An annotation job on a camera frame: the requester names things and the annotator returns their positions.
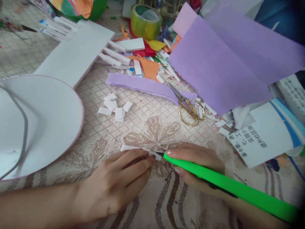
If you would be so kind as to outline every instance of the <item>yellow tape roll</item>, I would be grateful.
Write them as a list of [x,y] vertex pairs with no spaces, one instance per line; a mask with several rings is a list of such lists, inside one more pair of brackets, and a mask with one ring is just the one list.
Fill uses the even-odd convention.
[[153,8],[135,4],[131,8],[131,30],[144,40],[156,40],[159,35],[162,16]]

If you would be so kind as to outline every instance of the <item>right hand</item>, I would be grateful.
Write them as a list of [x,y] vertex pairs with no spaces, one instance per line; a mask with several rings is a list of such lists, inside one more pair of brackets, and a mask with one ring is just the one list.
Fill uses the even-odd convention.
[[[125,209],[147,184],[156,158],[148,154],[142,149],[132,149],[104,160],[90,177],[79,183],[75,215],[82,222],[92,222]],[[142,157],[143,160],[133,163]]]
[[[212,169],[218,173],[225,173],[225,165],[220,160],[216,152],[204,146],[184,142],[178,149],[170,149],[166,152],[166,154],[171,158],[194,162],[198,165]],[[218,195],[218,191],[210,188],[210,186],[205,181],[199,179],[192,173],[178,166],[174,166],[174,170],[179,174],[184,183],[187,185],[194,186],[201,192],[208,195]]]

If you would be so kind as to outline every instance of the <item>table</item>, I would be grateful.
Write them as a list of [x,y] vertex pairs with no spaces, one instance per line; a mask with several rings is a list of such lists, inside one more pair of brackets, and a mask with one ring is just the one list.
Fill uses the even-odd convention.
[[[4,11],[12,12],[14,4],[4,1]],[[46,16],[34,6],[19,15],[28,26],[38,29],[39,20]],[[103,26],[120,31],[121,19],[105,19]],[[0,45],[5,52],[0,62],[0,76],[32,73],[45,56],[57,45],[43,34],[29,34],[34,47],[24,46],[12,34],[4,34]],[[226,175],[271,196],[298,205],[304,182],[290,161],[287,168],[272,171],[265,164],[248,169],[233,152],[229,142],[218,133],[214,121],[205,119],[195,127],[185,125],[179,118],[178,106],[163,98],[123,87],[105,84],[110,66],[95,64],[76,88],[85,108],[85,123],[77,142],[58,160],[27,177],[0,182],[0,192],[36,186],[49,186],[79,181],[88,177],[108,156],[118,152],[122,144],[151,149],[177,147],[187,141],[214,149],[226,164]],[[182,82],[180,88],[193,92]],[[109,92],[117,95],[118,106],[127,101],[134,105],[123,123],[114,116],[97,114],[103,98]],[[295,158],[304,172],[305,161]],[[144,190],[117,215],[82,225],[82,228],[241,228],[241,222],[222,201],[201,194],[183,183],[164,160],[157,161]]]

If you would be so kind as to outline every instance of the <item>purple paper strip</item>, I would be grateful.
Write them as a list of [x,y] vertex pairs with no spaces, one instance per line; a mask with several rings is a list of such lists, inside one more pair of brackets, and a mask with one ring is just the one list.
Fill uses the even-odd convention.
[[267,86],[305,68],[304,46],[229,7],[221,7],[206,22]]
[[[154,80],[139,76],[109,73],[108,78],[106,79],[106,83],[157,95],[169,99],[170,101],[179,105],[178,98],[173,92],[173,90],[170,87],[160,84]],[[189,93],[184,91],[179,91],[179,93],[188,98],[189,100],[195,100],[197,98],[197,94],[195,93]]]
[[191,84],[218,114],[271,98],[262,83],[197,16],[168,58],[175,70]]

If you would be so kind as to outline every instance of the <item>finger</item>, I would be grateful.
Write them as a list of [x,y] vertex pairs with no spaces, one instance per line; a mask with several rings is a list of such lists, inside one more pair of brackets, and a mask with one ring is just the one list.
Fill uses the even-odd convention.
[[166,154],[175,159],[194,162],[205,167],[215,167],[215,160],[209,154],[194,149],[170,149]]
[[140,157],[147,157],[149,152],[144,151],[143,149],[131,149],[126,152],[123,156],[121,156],[117,161],[117,166],[120,168],[125,168],[128,164],[132,161],[140,158]]
[[179,176],[183,179],[184,183],[187,185],[193,186],[199,189],[201,192],[213,195],[215,190],[210,188],[210,186],[202,179],[199,179],[192,173],[178,167],[174,166],[174,171],[179,174]]
[[145,173],[143,173],[141,176],[139,176],[126,187],[126,198],[128,200],[128,203],[133,201],[137,197],[137,195],[143,190],[143,188],[148,182],[151,172],[152,168],[150,167],[146,170]]
[[194,150],[199,150],[199,151],[205,151],[205,150],[209,150],[208,148],[204,147],[204,146],[199,146],[193,143],[189,143],[189,142],[183,142],[180,146],[179,149],[194,149]]
[[128,151],[130,151],[130,150],[124,150],[124,151],[118,152],[116,154],[113,154],[109,158],[107,158],[107,160],[112,161],[112,162],[116,161],[117,159],[119,159],[121,156],[123,156]]
[[127,186],[135,179],[143,175],[151,166],[155,163],[156,156],[150,155],[146,159],[143,159],[122,171],[124,178],[122,179]]

